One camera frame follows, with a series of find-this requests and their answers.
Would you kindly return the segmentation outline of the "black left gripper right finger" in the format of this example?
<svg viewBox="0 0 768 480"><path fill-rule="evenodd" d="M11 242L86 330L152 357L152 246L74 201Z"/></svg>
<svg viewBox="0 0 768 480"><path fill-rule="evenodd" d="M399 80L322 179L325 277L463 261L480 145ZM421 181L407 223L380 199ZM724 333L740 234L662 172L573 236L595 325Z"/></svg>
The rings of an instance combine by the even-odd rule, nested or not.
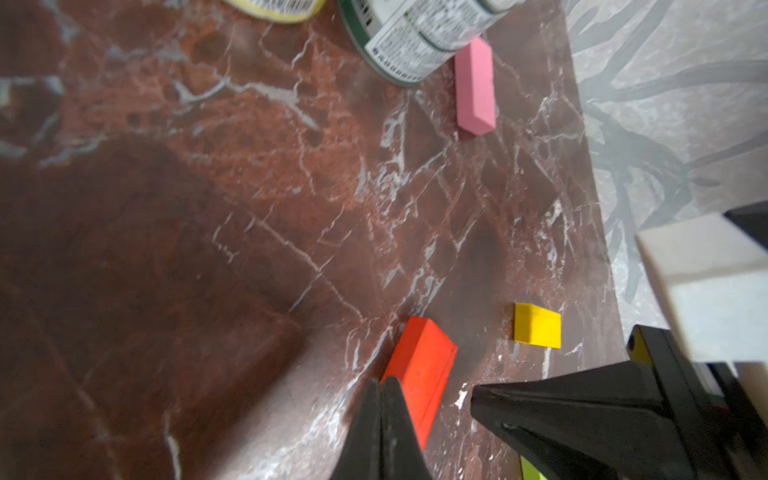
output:
<svg viewBox="0 0 768 480"><path fill-rule="evenodd" d="M548 479L678 476L678 432L647 365L477 385L471 414Z"/></svg>

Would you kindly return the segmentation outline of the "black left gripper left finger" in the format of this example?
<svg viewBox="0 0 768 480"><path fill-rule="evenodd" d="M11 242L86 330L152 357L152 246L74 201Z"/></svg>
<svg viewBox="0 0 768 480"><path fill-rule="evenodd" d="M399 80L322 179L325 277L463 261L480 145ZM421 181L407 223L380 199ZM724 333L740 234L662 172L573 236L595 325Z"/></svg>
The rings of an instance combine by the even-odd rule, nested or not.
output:
<svg viewBox="0 0 768 480"><path fill-rule="evenodd" d="M429 479L401 383L372 379L347 433L333 479Z"/></svg>

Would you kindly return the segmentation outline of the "yellow block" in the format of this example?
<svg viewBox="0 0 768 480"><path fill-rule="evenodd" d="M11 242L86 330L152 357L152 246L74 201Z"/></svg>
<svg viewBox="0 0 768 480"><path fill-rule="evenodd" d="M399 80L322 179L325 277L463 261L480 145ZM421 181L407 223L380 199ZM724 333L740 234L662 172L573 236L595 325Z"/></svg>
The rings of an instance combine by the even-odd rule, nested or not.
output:
<svg viewBox="0 0 768 480"><path fill-rule="evenodd" d="M518 343L544 348L562 346L562 315L525 303L514 305L513 339Z"/></svg>

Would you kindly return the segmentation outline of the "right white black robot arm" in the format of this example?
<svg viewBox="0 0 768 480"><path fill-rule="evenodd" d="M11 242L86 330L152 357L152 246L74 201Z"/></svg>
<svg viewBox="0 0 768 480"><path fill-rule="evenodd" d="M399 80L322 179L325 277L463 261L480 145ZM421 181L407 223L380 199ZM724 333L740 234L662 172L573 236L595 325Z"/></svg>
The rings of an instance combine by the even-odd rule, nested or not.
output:
<svg viewBox="0 0 768 480"><path fill-rule="evenodd" d="M689 360L766 362L766 202L646 229L636 244Z"/></svg>

